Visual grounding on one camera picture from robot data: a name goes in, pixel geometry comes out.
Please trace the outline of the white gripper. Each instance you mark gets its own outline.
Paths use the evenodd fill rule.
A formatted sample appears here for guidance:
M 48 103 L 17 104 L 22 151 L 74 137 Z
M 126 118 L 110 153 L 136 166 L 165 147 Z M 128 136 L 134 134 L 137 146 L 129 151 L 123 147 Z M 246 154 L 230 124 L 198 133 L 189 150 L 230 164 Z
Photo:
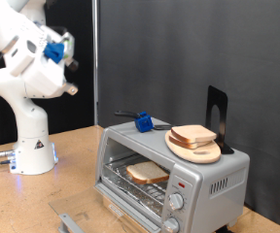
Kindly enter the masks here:
M 75 95 L 78 87 L 64 77 L 67 39 L 57 33 L 22 33 L 11 37 L 3 49 L 6 67 L 2 70 L 3 96 L 55 98 L 63 92 Z M 68 69 L 76 72 L 79 62 Z

